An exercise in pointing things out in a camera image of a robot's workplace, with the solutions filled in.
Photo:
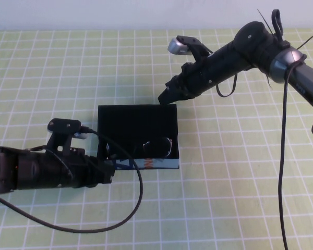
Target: white wall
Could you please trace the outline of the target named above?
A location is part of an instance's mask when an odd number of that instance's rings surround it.
[[[0,30],[240,28],[281,11],[284,27],[313,27],[313,0],[0,0]]]

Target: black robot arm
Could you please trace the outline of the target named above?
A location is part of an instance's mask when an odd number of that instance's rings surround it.
[[[305,54],[282,39],[280,22],[273,23],[275,34],[269,33],[262,22],[250,22],[238,31],[233,41],[211,54],[194,37],[172,39],[169,52],[193,54],[196,62],[182,65],[182,72],[166,83],[166,89],[158,97],[160,104],[195,98],[252,68],[258,68],[277,83],[284,83],[292,67],[289,84],[313,107],[313,68],[304,62]]]
[[[113,165],[71,147],[88,132],[80,121],[52,119],[47,145],[32,149],[0,147],[0,194],[13,190],[95,187],[112,182]]]

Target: black cable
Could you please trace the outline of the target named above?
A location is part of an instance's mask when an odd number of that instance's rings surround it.
[[[309,38],[309,39],[307,39],[306,41],[305,41],[305,43],[303,43],[301,46],[299,46],[297,49],[300,49],[301,47],[303,47],[306,43],[308,43],[311,39],[313,38],[313,35]]]
[[[137,204],[136,206],[134,207],[133,211],[131,212],[131,214],[129,214],[128,217],[126,217],[123,221],[113,225],[113,226],[110,226],[110,227],[106,227],[106,228],[101,228],[101,229],[89,229],[89,230],[80,230],[80,229],[72,229],[72,228],[64,228],[64,227],[60,227],[60,226],[56,226],[56,225],[53,225],[53,224],[50,224],[46,221],[43,221],[39,218],[36,218],[30,214],[28,214],[27,212],[24,212],[23,210],[17,208],[16,206],[14,206],[13,204],[7,202],[6,200],[0,198],[0,203],[7,206],[8,208],[14,210],[15,212],[19,213],[20,215],[38,223],[38,224],[41,224],[45,227],[48,227],[48,228],[51,228],[51,229],[54,229],[54,230],[58,230],[58,231],[62,231],[62,232],[68,232],[68,233],[83,233],[83,234],[87,234],[87,233],[101,233],[101,232],[106,232],[106,231],[109,231],[109,230],[113,230],[115,228],[118,228],[120,226],[122,226],[123,224],[125,224],[128,220],[130,220],[133,215],[136,213],[136,211],[138,210],[139,206],[140,206],[140,203],[141,203],[141,200],[142,200],[142,194],[143,194],[143,186],[142,186],[142,177],[141,177],[141,173],[140,173],[140,170],[139,170],[139,167],[137,165],[137,163],[132,159],[132,157],[130,156],[129,153],[127,153],[121,146],[119,146],[117,143],[115,143],[113,140],[111,140],[110,138],[108,138],[107,136],[105,135],[102,135],[102,134],[98,134],[96,131],[94,130],[90,130],[90,133],[93,133],[93,134],[96,134],[97,136],[101,137],[102,139],[108,141],[109,143],[111,143],[114,147],[117,147],[118,150],[122,151],[123,154],[125,154],[129,160],[132,160],[133,162],[133,165],[135,166],[135,169],[137,171],[137,175],[138,175],[138,179],[139,179],[139,185],[140,185],[140,193],[139,193],[139,198],[138,198],[138,201],[137,201]]]
[[[52,150],[46,148],[46,146],[44,147],[45,151],[51,153],[54,157],[57,158],[57,160],[59,160],[61,162],[61,164],[65,167],[65,169],[67,170],[68,172],[68,175],[71,177],[71,180],[73,179],[73,174],[72,174],[72,171],[70,170],[70,168],[66,165],[66,163],[55,153],[53,152]]]
[[[271,29],[270,29],[270,26],[269,24],[267,23],[266,19],[263,17],[263,15],[261,14],[261,12],[259,11],[259,9],[257,9],[257,11],[260,13],[261,17],[263,18],[264,22],[266,23],[266,25],[268,26],[269,30],[270,30],[270,33],[273,35]]]
[[[219,95],[220,97],[228,97],[228,96],[232,95],[232,94],[234,93],[234,91],[235,91],[235,88],[236,88],[236,80],[237,80],[237,79],[238,79],[238,74],[236,74],[236,75],[234,76],[233,87],[232,87],[232,90],[231,90],[230,94],[228,94],[228,95],[223,95],[223,94],[220,92],[220,90],[219,90],[219,84],[217,84],[215,88],[216,88],[216,90],[217,90],[218,95]]]
[[[286,104],[287,104],[287,85],[290,79],[290,76],[295,67],[301,64],[302,61],[295,62],[289,69],[287,73],[287,77],[284,83],[284,93],[283,93],[283,114],[282,114],[282,135],[281,135],[281,160],[280,160],[280,172],[278,177],[278,205],[280,212],[280,221],[281,221],[281,230],[282,230],[282,238],[284,243],[285,250],[287,248],[287,241],[285,235],[285,227],[284,227],[284,216],[283,216],[283,198],[282,198],[282,180],[283,180],[283,170],[284,170],[284,155],[285,155],[285,130],[286,130]]]
[[[72,171],[70,170],[70,168],[66,165],[66,163],[65,163],[55,152],[53,152],[52,150],[46,148],[46,145],[38,146],[38,147],[33,147],[33,148],[27,148],[26,150],[27,150],[27,151],[30,151],[30,152],[38,152],[38,151],[42,151],[42,150],[48,151],[48,152],[51,153],[54,157],[56,157],[57,160],[59,160],[59,161],[61,162],[61,164],[62,164],[62,165],[65,167],[65,169],[67,170],[68,175],[71,177],[71,180],[73,179],[73,174],[72,174]]]

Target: open box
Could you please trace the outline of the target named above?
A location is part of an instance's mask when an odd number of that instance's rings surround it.
[[[171,105],[101,105],[98,132],[129,152],[139,169],[179,168],[177,107]],[[117,170],[133,163],[100,138],[98,159],[110,160]]]

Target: table surface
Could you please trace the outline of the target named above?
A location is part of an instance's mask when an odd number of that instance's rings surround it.
[[[52,118],[97,127],[98,105],[157,104],[164,84],[193,61],[167,52],[178,34],[213,51],[236,30],[0,32],[0,145],[43,145]],[[294,47],[313,29],[289,29]],[[301,49],[313,67],[313,40]],[[220,85],[228,93],[233,79]],[[277,182],[283,85],[242,72],[235,93],[215,89],[178,102],[180,169],[145,170],[137,214],[108,233],[47,229],[0,204],[0,249],[282,249]],[[283,180],[290,249],[313,249],[313,109],[291,87]],[[74,140],[88,154],[97,138]],[[15,191],[3,198],[48,222],[99,228],[126,217],[138,197],[134,171],[93,189]]]

